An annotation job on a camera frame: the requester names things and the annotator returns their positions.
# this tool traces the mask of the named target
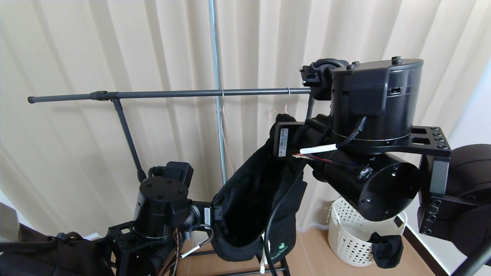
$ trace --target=white sticker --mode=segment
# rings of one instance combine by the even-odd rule
[[[286,156],[286,144],[288,143],[288,129],[282,128],[279,132],[279,152],[278,157]]]
[[[205,207],[205,224],[212,226],[212,211]]]

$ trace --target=wooden floor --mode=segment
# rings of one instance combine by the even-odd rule
[[[360,268],[345,263],[332,252],[327,243],[327,231],[311,227],[305,233],[297,232],[297,243],[286,259],[292,276],[434,275],[411,245],[404,238],[403,241],[401,263],[396,268],[380,269],[376,264]],[[192,241],[187,241],[183,251],[186,252],[187,248],[192,248]],[[208,250],[213,250],[211,245],[199,251]],[[178,265],[177,276],[213,276],[258,269],[256,259],[247,262],[225,262],[212,254],[182,259]]]

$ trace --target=perforated basket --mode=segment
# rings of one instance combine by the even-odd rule
[[[338,198],[332,204],[329,217],[327,239],[332,251],[343,261],[353,266],[364,267],[374,263],[372,244],[367,242],[373,232],[381,236],[402,235],[406,227],[406,214],[398,215],[386,221],[368,221],[364,219],[345,199]]]

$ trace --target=curtain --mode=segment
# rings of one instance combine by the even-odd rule
[[[298,68],[324,57],[421,58],[414,124],[447,135],[491,55],[488,0],[217,0],[215,12],[222,88],[300,87]],[[210,14],[203,0],[0,2],[0,188],[36,229],[104,235],[133,218],[138,182],[111,103],[27,97],[214,89]],[[277,114],[304,120],[308,96],[222,100],[230,177]],[[121,103],[143,168],[189,162],[189,198],[211,200],[222,186],[215,98]],[[326,224],[338,197],[309,169],[304,179],[299,229]]]

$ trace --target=black fabric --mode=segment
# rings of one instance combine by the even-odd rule
[[[289,115],[279,115],[280,121],[295,121]],[[271,232],[271,256],[274,262],[281,260],[295,246],[295,213],[305,192],[306,183],[299,179],[293,183],[300,167],[299,160],[278,160],[273,155],[274,126],[270,138],[258,149],[222,189],[212,204],[221,206],[222,219],[212,222],[215,238],[212,245],[217,255],[226,261],[247,261],[261,258],[268,218],[277,201],[291,185],[288,194],[273,220]]]
[[[84,276],[109,276],[112,271],[95,242],[70,232],[57,237],[43,235],[21,224],[22,241],[0,243],[0,252],[20,253],[30,259],[53,266],[57,275],[63,269]]]
[[[394,268],[401,261],[404,246],[400,235],[382,237],[374,232],[368,242],[372,243],[373,258],[378,267]]]

